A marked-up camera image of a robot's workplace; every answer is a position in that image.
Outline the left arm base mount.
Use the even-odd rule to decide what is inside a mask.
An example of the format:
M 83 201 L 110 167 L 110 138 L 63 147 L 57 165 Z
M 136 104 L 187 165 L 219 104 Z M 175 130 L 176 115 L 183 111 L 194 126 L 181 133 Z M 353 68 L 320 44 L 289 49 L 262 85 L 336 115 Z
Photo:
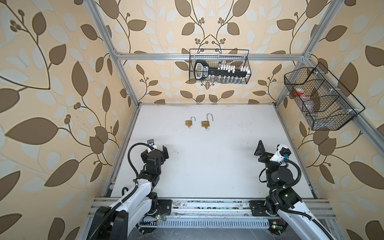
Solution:
M 134 213 L 138 213 L 140 217 L 151 216 L 167 216 L 172 211 L 173 201 L 170 199 L 149 199 L 145 198 L 139 206 L 136 208 Z

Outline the large brass padlock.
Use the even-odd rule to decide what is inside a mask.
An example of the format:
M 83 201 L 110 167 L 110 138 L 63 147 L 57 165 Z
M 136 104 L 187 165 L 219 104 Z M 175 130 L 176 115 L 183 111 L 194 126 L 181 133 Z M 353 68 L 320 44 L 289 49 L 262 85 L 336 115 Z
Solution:
M 214 117 L 211 113 L 207 114 L 207 119 L 205 121 L 202 121 L 202 127 L 210 127 L 210 123 L 214 121 Z

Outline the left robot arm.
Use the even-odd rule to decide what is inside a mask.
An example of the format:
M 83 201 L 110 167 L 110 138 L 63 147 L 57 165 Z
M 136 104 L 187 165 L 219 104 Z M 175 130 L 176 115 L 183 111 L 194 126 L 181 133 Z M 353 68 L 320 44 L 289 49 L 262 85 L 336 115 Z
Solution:
M 144 166 L 140 172 L 131 160 L 131 151 L 136 146 L 147 147 L 141 153 Z M 129 148 L 127 158 L 136 176 L 134 186 L 109 207 L 100 207 L 95 212 L 88 240 L 126 240 L 140 220 L 160 212 L 158 195 L 153 190 L 160 180 L 162 165 L 169 158 L 168 149 L 136 143 Z

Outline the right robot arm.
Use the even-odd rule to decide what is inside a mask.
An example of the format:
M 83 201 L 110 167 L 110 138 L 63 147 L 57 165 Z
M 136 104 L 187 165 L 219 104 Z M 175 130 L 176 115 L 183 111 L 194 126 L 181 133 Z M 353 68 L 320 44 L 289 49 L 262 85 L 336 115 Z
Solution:
M 283 219 L 302 240 L 334 240 L 335 237 L 293 189 L 301 180 L 302 171 L 298 164 L 290 160 L 291 154 L 285 145 L 278 145 L 274 154 L 269 153 L 263 142 L 258 142 L 254 155 L 258 157 L 258 162 L 265 165 L 261 174 L 266 175 L 266 179 L 260 182 L 269 188 L 265 205 L 259 207 L 259 211 Z

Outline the small brass padlock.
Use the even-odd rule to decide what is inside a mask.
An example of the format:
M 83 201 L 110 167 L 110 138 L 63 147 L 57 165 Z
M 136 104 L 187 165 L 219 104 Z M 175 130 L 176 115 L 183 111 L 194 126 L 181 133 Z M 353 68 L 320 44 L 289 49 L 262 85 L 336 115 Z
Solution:
M 185 125 L 188 127 L 188 125 L 193 125 L 193 122 L 196 121 L 196 118 L 195 117 L 191 117 L 189 120 L 186 120 L 185 121 Z

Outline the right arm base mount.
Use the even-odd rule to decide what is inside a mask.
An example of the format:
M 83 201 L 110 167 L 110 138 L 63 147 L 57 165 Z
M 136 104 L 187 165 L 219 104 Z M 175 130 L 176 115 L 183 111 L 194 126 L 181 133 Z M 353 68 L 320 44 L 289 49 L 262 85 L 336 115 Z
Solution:
M 279 208 L 272 200 L 251 200 L 249 206 L 253 217 L 280 217 Z

